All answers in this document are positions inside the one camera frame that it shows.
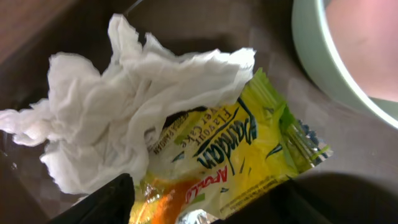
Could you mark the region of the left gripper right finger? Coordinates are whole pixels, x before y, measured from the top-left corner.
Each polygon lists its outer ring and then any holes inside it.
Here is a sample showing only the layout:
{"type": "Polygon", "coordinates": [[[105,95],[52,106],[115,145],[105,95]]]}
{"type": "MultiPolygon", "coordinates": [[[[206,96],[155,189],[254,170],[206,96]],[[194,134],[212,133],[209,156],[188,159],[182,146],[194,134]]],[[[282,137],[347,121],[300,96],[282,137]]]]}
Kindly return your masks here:
{"type": "Polygon", "coordinates": [[[397,184],[327,172],[288,180],[221,224],[397,223],[397,184]]]}

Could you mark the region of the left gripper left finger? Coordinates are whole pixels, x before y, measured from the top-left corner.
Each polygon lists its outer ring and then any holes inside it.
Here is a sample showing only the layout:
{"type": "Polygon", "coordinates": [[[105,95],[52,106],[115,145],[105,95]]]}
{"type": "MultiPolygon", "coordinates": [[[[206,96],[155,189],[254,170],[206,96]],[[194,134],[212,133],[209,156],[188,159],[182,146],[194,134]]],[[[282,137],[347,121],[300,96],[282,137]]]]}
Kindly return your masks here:
{"type": "Polygon", "coordinates": [[[121,174],[48,221],[49,224],[128,224],[135,201],[133,179],[121,174]]]}

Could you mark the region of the white tissue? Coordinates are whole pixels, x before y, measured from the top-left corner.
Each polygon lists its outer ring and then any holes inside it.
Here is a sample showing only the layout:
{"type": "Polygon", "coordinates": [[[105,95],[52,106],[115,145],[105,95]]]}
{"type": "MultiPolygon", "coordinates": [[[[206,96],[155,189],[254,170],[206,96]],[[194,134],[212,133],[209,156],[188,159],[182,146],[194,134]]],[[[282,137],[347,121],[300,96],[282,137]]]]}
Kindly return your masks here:
{"type": "Polygon", "coordinates": [[[148,145],[168,116],[233,104],[253,75],[251,48],[177,56],[152,34],[140,43],[120,14],[108,35],[113,54],[104,72],[59,52],[49,60],[48,97],[28,110],[1,111],[1,130],[16,144],[45,144],[40,160],[66,194],[91,194],[122,173],[142,179],[148,145]]]}

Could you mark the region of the yellow green snack wrapper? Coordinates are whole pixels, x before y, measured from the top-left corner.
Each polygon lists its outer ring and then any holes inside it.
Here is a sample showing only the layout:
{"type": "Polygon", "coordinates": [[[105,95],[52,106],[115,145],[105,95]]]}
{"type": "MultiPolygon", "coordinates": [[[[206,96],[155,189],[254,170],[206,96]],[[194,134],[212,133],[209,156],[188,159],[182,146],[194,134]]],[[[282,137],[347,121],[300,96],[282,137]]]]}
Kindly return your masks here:
{"type": "Polygon", "coordinates": [[[190,111],[162,130],[130,222],[228,218],[331,154],[258,70],[235,104],[190,111]]]}

